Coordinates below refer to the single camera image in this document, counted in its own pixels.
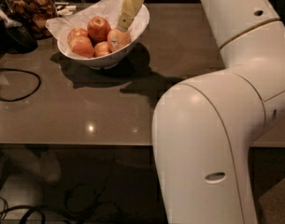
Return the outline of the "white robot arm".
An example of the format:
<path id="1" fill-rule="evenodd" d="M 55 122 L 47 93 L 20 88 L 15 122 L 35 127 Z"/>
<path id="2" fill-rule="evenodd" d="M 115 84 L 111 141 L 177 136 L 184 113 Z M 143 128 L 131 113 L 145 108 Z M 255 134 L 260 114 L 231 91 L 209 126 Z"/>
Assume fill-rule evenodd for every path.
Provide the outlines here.
<path id="1" fill-rule="evenodd" d="M 224 63 L 157 103 L 152 146 L 169 224 L 257 224 L 251 144 L 285 112 L 285 26 L 268 0 L 200 0 Z"/>

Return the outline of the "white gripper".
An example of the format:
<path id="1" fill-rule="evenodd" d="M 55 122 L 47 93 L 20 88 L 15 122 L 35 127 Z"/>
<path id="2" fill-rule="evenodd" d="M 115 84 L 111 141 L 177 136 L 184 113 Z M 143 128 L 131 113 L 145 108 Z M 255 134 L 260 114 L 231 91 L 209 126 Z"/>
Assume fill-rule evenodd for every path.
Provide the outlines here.
<path id="1" fill-rule="evenodd" d="M 143 3 L 144 0 L 122 0 L 117 23 L 118 30 L 126 32 L 130 28 Z"/>

